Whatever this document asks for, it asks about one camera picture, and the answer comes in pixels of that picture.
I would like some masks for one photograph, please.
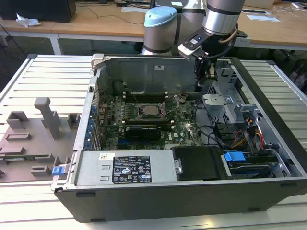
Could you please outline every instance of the blue connector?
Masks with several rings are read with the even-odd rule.
[[[89,123],[90,125],[93,125],[93,124],[94,124],[94,120],[93,120],[93,119],[89,119],[89,120],[88,120],[88,123]]]
[[[87,131],[88,132],[91,132],[93,130],[93,127],[92,126],[87,126]]]
[[[53,176],[64,176],[65,175],[65,167],[63,166],[56,166],[52,170]]]
[[[91,114],[92,115],[96,114],[96,111],[97,111],[97,108],[92,105],[92,107],[91,107]]]
[[[90,147],[90,145],[91,145],[91,143],[90,143],[89,141],[86,140],[86,141],[84,142],[84,146]]]
[[[229,161],[246,161],[244,154],[237,151],[229,151],[224,154],[227,162]]]

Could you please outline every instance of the wooden desk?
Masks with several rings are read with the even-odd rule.
[[[291,3],[282,2],[275,6],[290,7]],[[244,6],[244,9],[259,8]],[[274,7],[264,10],[272,13]],[[252,21],[247,17],[247,15],[252,14],[241,13],[238,21],[239,29],[251,37],[251,46],[249,47],[273,48],[276,46],[281,48],[282,46],[288,46],[288,49],[307,50],[307,12],[293,10],[292,13],[299,17],[281,12],[268,15],[268,17],[278,17],[280,22]]]
[[[55,23],[41,21],[42,25],[29,28],[19,26],[15,21],[0,20],[6,30],[14,36],[47,37],[50,39],[54,53],[61,55],[59,38],[112,40],[141,42],[144,38],[143,12],[121,11],[121,7],[111,6],[85,6],[78,4],[77,11],[70,23]],[[283,2],[276,6],[290,6]],[[246,13],[241,13],[238,24],[239,29],[248,34],[247,39],[237,39],[237,47],[255,47],[270,49],[307,50],[307,12],[293,10],[295,17],[290,14],[276,12],[269,17],[278,16],[281,22],[252,21]],[[6,35],[0,28],[0,35]]]
[[[71,22],[55,23],[52,27],[53,33],[144,37],[145,13],[143,12],[123,12],[121,7],[116,5],[98,7],[90,5],[80,7],[79,5],[77,4],[77,11]],[[106,17],[109,15],[115,15],[136,24],[118,17]]]

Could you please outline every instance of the paper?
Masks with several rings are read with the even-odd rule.
[[[277,18],[270,18],[266,16],[248,15],[251,20],[256,21],[268,21],[268,22],[280,22]]]
[[[21,25],[21,26],[24,26],[26,28],[28,28],[28,26],[34,26],[34,25],[40,25],[38,19],[28,19],[28,18],[24,18],[22,16],[19,16],[17,14],[17,19],[16,19],[16,22]]]
[[[146,13],[148,9],[141,9],[136,7],[130,7],[130,6],[123,6],[121,8],[121,11],[123,12],[138,12],[138,13]]]
[[[172,1],[171,3],[173,6],[182,6],[182,3],[179,1]]]

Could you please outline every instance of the warning label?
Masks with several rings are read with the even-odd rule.
[[[114,157],[112,181],[115,184],[151,182],[149,156]]]

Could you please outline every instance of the blue plastic latch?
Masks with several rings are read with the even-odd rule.
[[[224,154],[227,162],[229,161],[246,161],[242,152],[230,151]]]
[[[65,175],[65,167],[56,166],[52,170],[53,176],[64,176]]]

